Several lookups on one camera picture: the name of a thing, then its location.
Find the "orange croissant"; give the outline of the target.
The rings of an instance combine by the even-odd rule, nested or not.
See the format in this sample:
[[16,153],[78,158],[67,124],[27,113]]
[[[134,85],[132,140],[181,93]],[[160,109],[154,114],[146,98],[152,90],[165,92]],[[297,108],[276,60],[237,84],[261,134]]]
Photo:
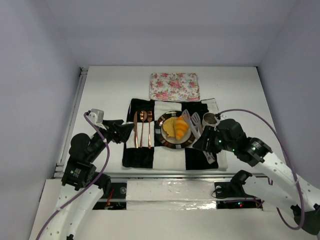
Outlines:
[[174,120],[173,127],[176,140],[182,139],[189,129],[189,125],[185,122],[182,116],[179,116]]

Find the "sliced bread piece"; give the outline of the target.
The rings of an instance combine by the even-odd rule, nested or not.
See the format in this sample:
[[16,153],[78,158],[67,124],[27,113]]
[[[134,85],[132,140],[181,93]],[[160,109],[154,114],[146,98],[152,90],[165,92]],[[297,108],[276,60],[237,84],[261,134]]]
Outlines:
[[175,120],[176,120],[176,117],[170,117],[163,122],[162,128],[166,133],[167,137],[169,138],[174,138],[176,136],[175,128],[174,128]]

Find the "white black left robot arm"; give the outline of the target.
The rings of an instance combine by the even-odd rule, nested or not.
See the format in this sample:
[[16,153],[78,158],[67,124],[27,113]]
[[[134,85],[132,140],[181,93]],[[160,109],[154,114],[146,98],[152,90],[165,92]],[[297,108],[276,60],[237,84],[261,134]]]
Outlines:
[[110,176],[98,172],[93,162],[109,152],[109,143],[125,143],[134,124],[123,120],[91,123],[92,136],[79,133],[71,139],[69,159],[61,179],[61,189],[53,214],[36,236],[38,240],[75,240],[94,206],[112,190]]

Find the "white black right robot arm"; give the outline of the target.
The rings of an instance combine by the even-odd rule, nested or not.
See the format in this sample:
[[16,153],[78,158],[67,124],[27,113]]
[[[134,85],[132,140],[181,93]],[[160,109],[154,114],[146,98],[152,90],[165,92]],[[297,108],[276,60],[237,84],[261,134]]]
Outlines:
[[273,181],[269,184],[240,170],[220,187],[217,198],[261,198],[293,217],[305,232],[314,236],[320,233],[320,190],[297,175],[262,140],[246,136],[237,121],[225,119],[216,126],[206,126],[193,147],[213,155],[231,152]]

